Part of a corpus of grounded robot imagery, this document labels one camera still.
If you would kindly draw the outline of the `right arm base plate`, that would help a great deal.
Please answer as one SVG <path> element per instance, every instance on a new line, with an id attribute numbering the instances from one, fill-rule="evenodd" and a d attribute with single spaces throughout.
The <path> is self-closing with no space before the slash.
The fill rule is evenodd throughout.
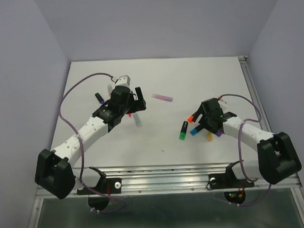
<path id="1" fill-rule="evenodd" d="M 209 174 L 209 180 L 206 188 L 211 191 L 253 188 L 254 186 L 254 183 L 248 182 L 246 179 L 237 179 L 233 174 L 226 175 L 225 173 L 212 173 Z"/>

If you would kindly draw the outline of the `gold highlighter cap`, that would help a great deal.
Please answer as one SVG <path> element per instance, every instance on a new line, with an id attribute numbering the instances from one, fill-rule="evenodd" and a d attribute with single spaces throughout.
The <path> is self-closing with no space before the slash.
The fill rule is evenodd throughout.
<path id="1" fill-rule="evenodd" d="M 206 135 L 206 139 L 207 141 L 211 142 L 213 140 L 213 136 L 212 136 L 212 133 L 211 132 L 208 132 L 207 135 Z"/>

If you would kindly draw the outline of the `purple highlighter cap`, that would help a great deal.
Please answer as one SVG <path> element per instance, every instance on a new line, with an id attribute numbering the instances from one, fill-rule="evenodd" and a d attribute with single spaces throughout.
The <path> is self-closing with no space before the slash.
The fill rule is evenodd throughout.
<path id="1" fill-rule="evenodd" d="M 221 131 L 218 131 L 218 132 L 216 133 L 216 136 L 220 137 L 222 134 L 223 134 L 223 133 L 222 133 Z"/>

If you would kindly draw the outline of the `purple black highlighter body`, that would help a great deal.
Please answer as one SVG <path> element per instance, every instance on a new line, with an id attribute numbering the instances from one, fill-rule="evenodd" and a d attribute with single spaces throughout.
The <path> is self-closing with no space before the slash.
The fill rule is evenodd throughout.
<path id="1" fill-rule="evenodd" d="M 103 99 L 103 97 L 99 93 L 96 93 L 95 97 L 101 105 L 105 103 L 105 100 Z"/>

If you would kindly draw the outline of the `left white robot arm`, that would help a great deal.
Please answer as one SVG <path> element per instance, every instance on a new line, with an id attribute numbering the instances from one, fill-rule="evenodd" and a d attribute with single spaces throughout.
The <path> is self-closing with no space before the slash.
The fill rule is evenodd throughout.
<path id="1" fill-rule="evenodd" d="M 93 112 L 72 137 L 53 150 L 44 149 L 39 153 L 35 183 L 59 199 L 68 196 L 75 188 L 82 188 L 79 176 L 72 170 L 82 154 L 121 123 L 126 114 L 145 109 L 146 101 L 140 87 L 131 91 L 128 86 L 116 86 L 110 99 Z"/>

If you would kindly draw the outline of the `blue black highlighter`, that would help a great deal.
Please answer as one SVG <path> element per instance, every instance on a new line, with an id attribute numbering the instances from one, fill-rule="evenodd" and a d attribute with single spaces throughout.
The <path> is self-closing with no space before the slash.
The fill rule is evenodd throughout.
<path id="1" fill-rule="evenodd" d="M 197 133 L 199 133 L 203 128 L 199 126 L 195 127 L 194 129 L 190 130 L 190 134 L 192 136 L 196 135 Z"/>

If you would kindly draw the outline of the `peach pastel highlighter body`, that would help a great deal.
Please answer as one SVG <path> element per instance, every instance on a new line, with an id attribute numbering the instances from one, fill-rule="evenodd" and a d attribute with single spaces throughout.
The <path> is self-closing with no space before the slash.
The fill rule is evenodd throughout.
<path id="1" fill-rule="evenodd" d="M 111 84 L 108 84 L 108 85 L 107 85 L 107 89 L 108 89 L 108 94 L 109 94 L 109 96 L 111 96 L 111 93 L 112 93 L 112 91 L 113 91 L 113 86 L 112 86 Z"/>

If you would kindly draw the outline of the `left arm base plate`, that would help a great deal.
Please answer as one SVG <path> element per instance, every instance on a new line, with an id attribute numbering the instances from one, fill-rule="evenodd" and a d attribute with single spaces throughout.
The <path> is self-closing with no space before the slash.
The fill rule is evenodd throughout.
<path id="1" fill-rule="evenodd" d="M 100 179 L 95 187 L 91 187 L 93 190 L 101 194 L 120 194 L 122 189 L 122 178 L 103 178 Z"/>

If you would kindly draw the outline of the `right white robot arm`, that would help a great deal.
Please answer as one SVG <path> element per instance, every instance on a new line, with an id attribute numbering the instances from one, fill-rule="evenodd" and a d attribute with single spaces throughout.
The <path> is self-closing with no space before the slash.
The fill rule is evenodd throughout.
<path id="1" fill-rule="evenodd" d="M 253 186 L 254 182 L 264 179 L 275 185 L 289 176 L 300 172 L 302 164 L 289 135 L 271 133 L 248 124 L 232 112 L 224 112 L 218 98 L 201 102 L 200 107 L 188 118 L 198 126 L 190 131 L 191 135 L 205 129 L 214 135 L 225 134 L 237 139 L 253 149 L 257 160 L 245 161 L 242 151 L 238 151 L 239 160 L 225 168 L 224 173 L 210 176 L 211 188 L 228 189 L 239 186 L 241 181 Z"/>

